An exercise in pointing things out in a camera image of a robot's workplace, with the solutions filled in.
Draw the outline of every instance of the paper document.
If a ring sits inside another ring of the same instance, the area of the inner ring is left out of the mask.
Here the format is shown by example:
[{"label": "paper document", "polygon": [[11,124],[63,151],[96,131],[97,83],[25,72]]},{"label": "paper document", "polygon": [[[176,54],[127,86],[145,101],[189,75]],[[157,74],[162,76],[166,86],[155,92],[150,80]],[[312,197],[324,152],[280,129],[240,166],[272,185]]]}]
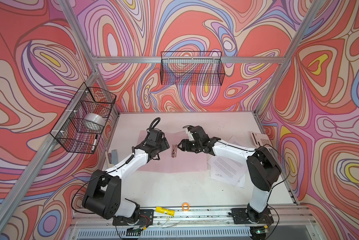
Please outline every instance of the paper document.
[{"label": "paper document", "polygon": [[[248,147],[239,143],[234,136],[228,142],[241,147]],[[210,178],[230,185],[245,187],[246,173],[248,172],[246,162],[238,162],[226,157],[215,156],[209,159],[207,163],[211,166]]]},{"label": "paper document", "polygon": [[[138,137],[138,144],[146,137],[146,131],[141,131]],[[165,132],[165,137],[169,143],[170,148],[160,152],[161,160],[150,160],[147,164],[138,168],[138,171],[147,172],[201,172],[207,170],[206,154],[196,154],[195,152],[183,152],[177,149],[177,157],[171,157],[173,144],[179,144],[182,139],[187,139],[186,132],[168,133]]]},{"label": "paper document", "polygon": [[218,180],[220,182],[225,182],[225,183],[230,184],[230,185],[235,185],[235,186],[238,186],[238,187],[245,187],[245,183],[246,183],[246,173],[244,175],[242,175],[242,177],[238,180],[238,182],[236,184],[231,184],[215,168],[212,168],[210,170],[210,178]]}]

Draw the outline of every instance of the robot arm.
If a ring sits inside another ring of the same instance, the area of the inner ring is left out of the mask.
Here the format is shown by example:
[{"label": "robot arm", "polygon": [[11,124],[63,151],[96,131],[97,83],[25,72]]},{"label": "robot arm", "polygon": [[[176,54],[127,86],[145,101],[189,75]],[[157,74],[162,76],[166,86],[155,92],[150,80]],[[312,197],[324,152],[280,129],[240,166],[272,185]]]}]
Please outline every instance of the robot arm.
[{"label": "robot arm", "polygon": [[247,206],[250,222],[258,223],[263,218],[273,184],[281,174],[281,168],[267,148],[246,148],[230,144],[218,137],[209,138],[202,127],[186,126],[189,139],[183,139],[178,148],[188,152],[204,152],[213,156],[227,157],[235,161],[246,161],[250,178],[254,184],[253,195]]},{"label": "robot arm", "polygon": [[132,153],[114,167],[105,171],[96,170],[82,200],[82,206],[105,219],[114,216],[125,217],[125,221],[134,223],[139,218],[139,205],[127,199],[121,199],[121,182],[133,174],[139,167],[169,149],[165,134],[154,127],[160,118],[156,118],[147,129],[146,138]]}]

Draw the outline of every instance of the black cable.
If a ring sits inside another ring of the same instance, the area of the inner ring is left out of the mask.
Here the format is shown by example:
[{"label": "black cable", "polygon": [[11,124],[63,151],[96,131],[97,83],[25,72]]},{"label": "black cable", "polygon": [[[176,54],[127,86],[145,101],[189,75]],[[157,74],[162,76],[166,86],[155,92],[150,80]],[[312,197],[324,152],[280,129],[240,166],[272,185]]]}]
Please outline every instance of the black cable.
[{"label": "black cable", "polygon": [[156,118],[156,119],[154,119],[153,122],[151,122],[151,124],[150,124],[148,130],[154,129],[154,128],[157,126],[157,124],[160,122],[160,120],[161,120],[161,118]]},{"label": "black cable", "polygon": [[135,147],[131,147],[131,151],[133,153],[130,155],[129,159],[125,161],[126,164],[128,164],[134,158],[134,156],[135,156]]},{"label": "black cable", "polygon": [[[117,171],[118,169],[120,169],[120,168],[123,167],[124,165],[125,165],[125,163],[122,164],[121,166],[119,166],[119,168],[114,169],[114,170],[112,170],[112,171],[110,171],[110,172]],[[102,176],[104,176],[104,175],[106,175],[106,174],[109,174],[110,172],[106,172],[106,173],[101,174],[101,175],[99,175],[99,176],[93,177],[92,179],[88,180],[85,184],[83,184],[83,185],[76,191],[76,193],[73,195],[73,197],[71,198],[71,208],[72,208],[74,211],[79,212],[79,213],[81,213],[81,214],[95,214],[95,213],[93,213],[93,212],[81,212],[81,211],[76,210],[76,209],[73,207],[73,200],[74,200],[75,196],[79,193],[79,191],[80,191],[86,184],[88,184],[91,180],[96,179],[97,177],[102,177]]]},{"label": "black cable", "polygon": [[274,227],[272,233],[270,233],[270,234],[265,238],[265,240],[268,239],[268,238],[273,234],[273,232],[275,231],[275,229],[277,228],[278,223],[279,223],[279,215],[278,215],[277,210],[275,210],[275,209],[274,209],[272,206],[270,206],[269,204],[268,204],[268,206],[271,207],[271,208],[275,211],[275,213],[277,214],[277,217],[278,217],[278,221],[277,221],[277,224],[275,225],[275,227]]},{"label": "black cable", "polygon": [[123,238],[121,238],[121,236],[120,236],[119,233],[118,233],[117,225],[115,225],[115,230],[117,231],[118,237],[119,237],[121,240],[123,240]]},{"label": "black cable", "polygon": [[285,158],[273,147],[273,146],[271,146],[271,145],[269,145],[269,144],[265,144],[265,145],[268,145],[268,146],[270,146],[272,149],[274,149],[277,153],[278,153],[278,155],[279,156],[281,156],[281,158],[285,161],[285,163],[287,164],[287,167],[288,167],[288,174],[287,174],[287,176],[286,176],[286,178],[282,181],[282,182],[279,182],[279,183],[277,183],[276,185],[274,185],[273,187],[272,187],[272,189],[275,187],[275,186],[277,186],[278,184],[281,184],[281,183],[283,183],[284,181],[286,181],[287,180],[287,178],[290,176],[290,172],[291,172],[291,170],[292,170],[292,168],[290,167],[290,164],[285,160]]},{"label": "black cable", "polygon": [[161,159],[159,158],[159,153],[157,153],[157,156],[158,156],[158,158],[152,158],[152,160],[161,160]]},{"label": "black cable", "polygon": [[[226,146],[235,147],[235,146],[232,146],[232,145],[226,144],[226,143],[224,143],[224,142],[220,142],[220,143],[225,144]],[[244,151],[246,151],[246,152],[256,152],[256,150],[254,150],[254,151],[249,151],[249,150],[242,149],[242,148],[239,148],[239,147],[235,147],[235,148],[238,148],[238,149],[244,150]]]}]

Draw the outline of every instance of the pink sheet of paper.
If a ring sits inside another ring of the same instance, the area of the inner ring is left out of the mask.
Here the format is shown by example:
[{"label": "pink sheet of paper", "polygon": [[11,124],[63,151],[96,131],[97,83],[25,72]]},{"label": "pink sheet of paper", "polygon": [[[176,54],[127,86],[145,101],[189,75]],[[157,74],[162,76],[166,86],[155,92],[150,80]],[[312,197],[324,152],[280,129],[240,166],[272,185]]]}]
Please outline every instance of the pink sheet of paper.
[{"label": "pink sheet of paper", "polygon": [[[146,131],[139,133],[137,144],[141,143],[146,137]],[[150,160],[147,164],[140,167],[138,171],[147,172],[163,172],[163,173],[175,173],[175,172],[201,172],[207,170],[206,154],[183,152],[180,149],[177,150],[177,157],[171,157],[172,146],[179,144],[182,139],[187,139],[186,132],[167,133],[165,137],[170,145],[170,149],[167,149],[159,153],[161,160]]]}]

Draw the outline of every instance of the psychedelic patterned wall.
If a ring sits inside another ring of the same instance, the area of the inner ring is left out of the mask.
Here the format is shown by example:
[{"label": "psychedelic patterned wall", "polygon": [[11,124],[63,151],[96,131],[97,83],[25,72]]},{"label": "psychedelic patterned wall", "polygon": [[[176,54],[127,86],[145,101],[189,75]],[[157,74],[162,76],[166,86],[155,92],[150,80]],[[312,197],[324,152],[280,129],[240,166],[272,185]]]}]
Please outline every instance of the psychedelic patterned wall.
[{"label": "psychedelic patterned wall", "polygon": [[359,239],[359,1],[326,1],[261,120],[327,238]]},{"label": "psychedelic patterned wall", "polygon": [[[73,6],[97,56],[211,50],[224,56],[283,56],[310,1],[83,0]],[[162,86],[159,67],[99,65],[118,95],[118,109],[138,112],[254,110],[276,65],[227,63],[221,87]]]},{"label": "psychedelic patterned wall", "polygon": [[222,86],[164,86],[160,64],[125,64],[124,68],[102,64],[111,92],[117,95],[120,112],[139,111],[252,111],[272,77],[276,64],[230,64],[234,72]]},{"label": "psychedelic patterned wall", "polygon": [[[90,72],[57,1],[0,1],[0,203]],[[112,122],[94,155],[55,148],[0,239],[62,237]]]}]

